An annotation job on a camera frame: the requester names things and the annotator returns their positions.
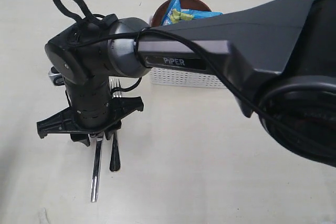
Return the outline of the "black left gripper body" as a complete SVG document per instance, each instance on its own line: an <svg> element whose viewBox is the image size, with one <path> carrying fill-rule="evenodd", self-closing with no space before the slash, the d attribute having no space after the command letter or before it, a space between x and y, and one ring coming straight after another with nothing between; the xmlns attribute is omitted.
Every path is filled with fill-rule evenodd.
<svg viewBox="0 0 336 224"><path fill-rule="evenodd" d="M111 119L109 77L93 77L84 85L64 79L69 106L75 122L85 129L97 129Z"/></svg>

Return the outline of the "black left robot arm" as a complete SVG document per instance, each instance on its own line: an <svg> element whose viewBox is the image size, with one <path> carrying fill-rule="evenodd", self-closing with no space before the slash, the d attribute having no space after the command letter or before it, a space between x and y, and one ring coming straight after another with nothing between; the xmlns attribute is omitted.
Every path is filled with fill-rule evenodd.
<svg viewBox="0 0 336 224"><path fill-rule="evenodd" d="M74 20L45 45L69 106L37 123L40 138L110 138L144 108L139 97L114 98L110 77L140 81L162 68L216 76L281 146L335 166L335 0L274 0L159 27L93 14L83 0L53 2Z"/></svg>

